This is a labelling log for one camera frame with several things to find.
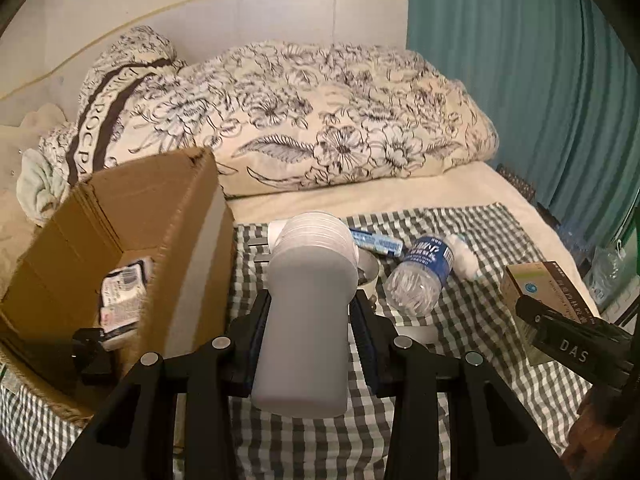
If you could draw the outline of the floral pillow with dark band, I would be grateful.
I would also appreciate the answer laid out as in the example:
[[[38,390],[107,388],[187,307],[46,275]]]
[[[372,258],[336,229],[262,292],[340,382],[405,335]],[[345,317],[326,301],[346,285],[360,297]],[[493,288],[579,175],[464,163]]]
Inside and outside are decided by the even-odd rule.
[[[146,78],[172,76],[182,66],[174,45],[151,27],[127,30],[88,70],[79,89],[76,119],[47,133],[40,151],[69,185],[102,169],[126,101]]]

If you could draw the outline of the blue white toothpaste tube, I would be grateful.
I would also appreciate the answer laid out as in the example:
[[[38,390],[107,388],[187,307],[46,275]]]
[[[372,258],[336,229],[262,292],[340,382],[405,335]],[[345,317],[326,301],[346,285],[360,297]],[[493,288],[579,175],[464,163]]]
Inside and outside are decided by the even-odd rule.
[[[367,252],[386,257],[399,258],[404,250],[404,243],[397,238],[383,234],[371,233],[360,229],[349,229],[356,246]]]

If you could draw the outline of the floral rolled duvet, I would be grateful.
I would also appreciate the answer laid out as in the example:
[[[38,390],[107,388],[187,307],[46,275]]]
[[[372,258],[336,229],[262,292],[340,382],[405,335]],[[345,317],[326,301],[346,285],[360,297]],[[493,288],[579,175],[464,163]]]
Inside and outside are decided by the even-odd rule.
[[[464,85],[416,52],[275,41],[149,82],[122,138],[134,155],[208,148],[232,197],[437,176],[499,146]]]

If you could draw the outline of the white headboard gold trim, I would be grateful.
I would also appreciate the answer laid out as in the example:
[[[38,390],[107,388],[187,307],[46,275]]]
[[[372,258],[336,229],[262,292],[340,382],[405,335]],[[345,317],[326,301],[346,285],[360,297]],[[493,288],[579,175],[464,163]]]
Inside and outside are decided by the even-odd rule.
[[[296,44],[365,44],[403,49],[408,0],[188,0],[137,18],[1,99],[1,122],[16,126],[43,104],[53,103],[72,119],[79,86],[100,53],[127,29],[148,25],[190,64],[231,47],[281,40]]]

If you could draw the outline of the white tape roll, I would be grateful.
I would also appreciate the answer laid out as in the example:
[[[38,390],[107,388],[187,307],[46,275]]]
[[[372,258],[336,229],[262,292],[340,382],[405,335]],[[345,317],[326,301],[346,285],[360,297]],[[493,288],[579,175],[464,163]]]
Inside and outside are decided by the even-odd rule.
[[[274,220],[268,223],[267,228],[267,246],[269,250],[273,250],[277,244],[277,239],[281,231],[288,222],[288,219]],[[380,276],[380,264],[373,254],[365,249],[357,246],[358,249],[358,273],[359,285],[368,298],[375,295],[376,284]]]

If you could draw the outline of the teal curtain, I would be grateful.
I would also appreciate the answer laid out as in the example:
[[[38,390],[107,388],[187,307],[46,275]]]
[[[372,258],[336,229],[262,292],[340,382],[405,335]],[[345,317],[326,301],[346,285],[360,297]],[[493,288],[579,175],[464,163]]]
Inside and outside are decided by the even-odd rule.
[[[409,0],[408,45],[464,83],[571,240],[612,242],[639,188],[639,73],[592,0]]]

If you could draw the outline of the dark packet in box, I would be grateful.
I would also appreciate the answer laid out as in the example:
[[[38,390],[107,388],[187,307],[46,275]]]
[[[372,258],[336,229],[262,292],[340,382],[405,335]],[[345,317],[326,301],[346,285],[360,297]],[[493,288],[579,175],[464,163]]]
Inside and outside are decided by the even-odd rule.
[[[151,257],[131,261],[111,271],[100,290],[100,343],[107,351],[122,348],[134,336],[153,274]]]

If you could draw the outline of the brown tissue box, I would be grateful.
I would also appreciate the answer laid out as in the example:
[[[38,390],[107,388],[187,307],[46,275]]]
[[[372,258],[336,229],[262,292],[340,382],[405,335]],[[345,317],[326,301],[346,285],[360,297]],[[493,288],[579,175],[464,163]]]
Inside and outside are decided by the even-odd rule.
[[[529,296],[574,322],[593,324],[596,319],[578,289],[555,261],[506,266],[500,292],[513,315],[516,315],[518,300]]]

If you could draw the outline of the clear water bottle blue label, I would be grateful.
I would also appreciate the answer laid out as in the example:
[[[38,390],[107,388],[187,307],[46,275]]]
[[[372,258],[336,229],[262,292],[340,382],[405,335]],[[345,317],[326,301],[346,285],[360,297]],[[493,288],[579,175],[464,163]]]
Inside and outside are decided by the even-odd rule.
[[[415,316],[428,315],[437,306],[453,266],[454,252],[446,240],[434,234],[421,236],[385,281],[387,302]]]

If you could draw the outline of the green checkered cloth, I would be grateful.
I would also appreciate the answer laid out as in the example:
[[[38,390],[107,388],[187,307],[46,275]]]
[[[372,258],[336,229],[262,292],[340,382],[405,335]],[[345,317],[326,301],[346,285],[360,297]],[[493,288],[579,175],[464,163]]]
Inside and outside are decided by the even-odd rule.
[[[503,270],[534,262],[541,252],[505,206],[408,209],[360,214],[355,228],[405,243],[431,232],[459,234],[480,263],[473,281],[450,276],[438,304],[423,319],[436,332],[435,350],[463,356],[475,350],[518,396],[553,448],[563,451],[587,383],[557,362],[530,365],[500,294]],[[372,396],[358,356],[349,359],[345,415],[292,419],[259,410],[246,399],[230,403],[233,439],[243,479],[378,479],[386,464],[394,404]],[[1,372],[1,433],[36,479],[52,476],[79,429],[56,416],[12,374]]]

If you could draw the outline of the cream bed sheet mattress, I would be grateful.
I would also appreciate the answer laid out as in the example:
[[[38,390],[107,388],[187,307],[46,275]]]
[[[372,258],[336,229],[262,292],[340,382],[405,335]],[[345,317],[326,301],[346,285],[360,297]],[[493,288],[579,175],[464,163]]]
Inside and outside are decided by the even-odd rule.
[[[559,263],[592,313],[598,308],[580,277],[573,257],[534,206],[484,162],[471,162],[436,177],[378,179],[307,191],[256,195],[228,200],[234,220],[266,223],[310,210],[335,217],[414,208],[484,206],[500,203],[540,249],[546,260]]]

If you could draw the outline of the white plastic bottle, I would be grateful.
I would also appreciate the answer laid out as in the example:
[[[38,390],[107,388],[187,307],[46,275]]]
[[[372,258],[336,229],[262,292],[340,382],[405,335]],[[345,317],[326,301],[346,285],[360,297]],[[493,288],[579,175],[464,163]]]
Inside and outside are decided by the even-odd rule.
[[[270,249],[270,307],[250,398],[262,411],[333,418],[347,408],[348,306],[358,252],[326,212],[288,219]]]

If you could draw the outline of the brown cardboard box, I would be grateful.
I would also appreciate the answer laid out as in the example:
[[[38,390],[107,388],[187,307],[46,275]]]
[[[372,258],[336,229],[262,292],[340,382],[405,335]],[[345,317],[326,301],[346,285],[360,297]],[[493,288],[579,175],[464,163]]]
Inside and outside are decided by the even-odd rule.
[[[29,390],[82,426],[106,391],[83,385],[76,330],[99,321],[100,287],[137,258],[153,270],[140,324],[119,355],[182,356],[222,334],[235,246],[213,153],[143,157],[79,183],[24,253],[1,299],[1,353]]]

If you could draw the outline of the light green towel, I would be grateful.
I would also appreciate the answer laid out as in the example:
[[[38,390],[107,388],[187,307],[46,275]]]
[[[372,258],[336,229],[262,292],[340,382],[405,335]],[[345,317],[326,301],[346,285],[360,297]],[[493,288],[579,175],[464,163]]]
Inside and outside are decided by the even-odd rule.
[[[16,198],[26,217],[44,226],[70,194],[64,176],[53,168],[40,151],[24,151],[22,169],[16,181]]]

